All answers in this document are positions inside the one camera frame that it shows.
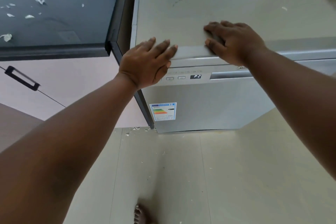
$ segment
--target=beige floor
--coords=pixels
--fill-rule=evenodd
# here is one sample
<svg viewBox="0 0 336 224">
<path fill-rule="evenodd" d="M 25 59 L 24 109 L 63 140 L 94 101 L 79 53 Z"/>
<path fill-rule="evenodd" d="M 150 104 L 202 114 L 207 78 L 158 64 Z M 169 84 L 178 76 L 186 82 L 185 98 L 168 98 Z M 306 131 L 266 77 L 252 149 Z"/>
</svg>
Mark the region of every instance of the beige floor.
<svg viewBox="0 0 336 224">
<path fill-rule="evenodd" d="M 277 110 L 239 131 L 145 129 L 112 133 L 66 224 L 131 224 L 138 201 L 160 224 L 336 222 L 336 182 Z"/>
</svg>

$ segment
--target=person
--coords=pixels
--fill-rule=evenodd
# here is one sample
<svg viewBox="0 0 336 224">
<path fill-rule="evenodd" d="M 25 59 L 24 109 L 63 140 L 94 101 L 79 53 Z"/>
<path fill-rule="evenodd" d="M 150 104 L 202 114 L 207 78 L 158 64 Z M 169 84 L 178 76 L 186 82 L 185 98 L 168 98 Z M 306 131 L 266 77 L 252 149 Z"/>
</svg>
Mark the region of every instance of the person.
<svg viewBox="0 0 336 224">
<path fill-rule="evenodd" d="M 296 135 L 336 178 L 336 79 L 269 50 L 244 23 L 210 22 L 225 44 L 205 44 L 226 62 L 247 67 Z M 151 38 L 130 49 L 116 77 L 73 103 L 0 154 L 0 223 L 64 221 L 73 196 L 137 90 L 157 83 L 178 46 Z M 137 205 L 136 224 L 149 224 Z"/>
</svg>

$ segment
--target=dishwasher door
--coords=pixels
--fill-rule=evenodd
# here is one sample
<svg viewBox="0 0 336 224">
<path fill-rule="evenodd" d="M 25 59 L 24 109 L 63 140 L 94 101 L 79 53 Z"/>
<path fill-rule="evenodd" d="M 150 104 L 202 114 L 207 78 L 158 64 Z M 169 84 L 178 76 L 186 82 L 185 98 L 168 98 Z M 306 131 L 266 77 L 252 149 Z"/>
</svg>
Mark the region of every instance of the dishwasher door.
<svg viewBox="0 0 336 224">
<path fill-rule="evenodd" d="M 298 63 L 327 75 L 336 72 L 336 59 Z M 248 70 L 230 71 L 227 67 L 233 66 L 192 68 L 200 69 L 200 80 L 191 80 L 188 75 L 179 80 L 182 74 L 176 72 L 180 68 L 173 68 L 157 85 L 143 89 L 149 109 L 150 104 L 176 103 L 175 120 L 155 121 L 157 131 L 239 129 L 275 107 Z"/>
</svg>

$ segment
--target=cabinet handle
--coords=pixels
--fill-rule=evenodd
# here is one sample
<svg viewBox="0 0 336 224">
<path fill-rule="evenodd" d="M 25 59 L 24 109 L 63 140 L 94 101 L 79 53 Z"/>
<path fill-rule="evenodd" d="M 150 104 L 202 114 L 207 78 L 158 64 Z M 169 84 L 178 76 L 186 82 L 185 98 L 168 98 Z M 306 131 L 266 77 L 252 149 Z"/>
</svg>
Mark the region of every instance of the cabinet handle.
<svg viewBox="0 0 336 224">
<path fill-rule="evenodd" d="M 230 71 L 230 72 L 214 72 L 210 76 L 210 80 L 218 79 L 234 79 L 253 77 L 250 71 Z"/>
<path fill-rule="evenodd" d="M 8 68 L 5 71 L 5 74 L 7 74 L 8 76 L 12 77 L 14 80 L 18 81 L 19 83 L 23 84 L 24 86 L 30 88 L 33 91 L 37 91 L 37 89 L 40 86 L 37 82 L 35 82 L 34 80 L 32 80 L 31 78 L 29 78 L 25 74 L 21 73 L 15 67 L 8 66 Z"/>
</svg>

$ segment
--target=person's left arm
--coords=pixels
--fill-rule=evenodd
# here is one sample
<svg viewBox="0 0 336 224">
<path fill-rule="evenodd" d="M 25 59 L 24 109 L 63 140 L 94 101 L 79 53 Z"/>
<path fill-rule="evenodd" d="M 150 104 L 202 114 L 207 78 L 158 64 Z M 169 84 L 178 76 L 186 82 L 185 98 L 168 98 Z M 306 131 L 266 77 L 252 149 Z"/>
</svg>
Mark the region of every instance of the person's left arm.
<svg viewBox="0 0 336 224">
<path fill-rule="evenodd" d="M 0 154 L 0 223 L 62 224 L 72 198 L 137 90 L 157 83 L 177 46 L 129 50 L 117 76 Z"/>
</svg>

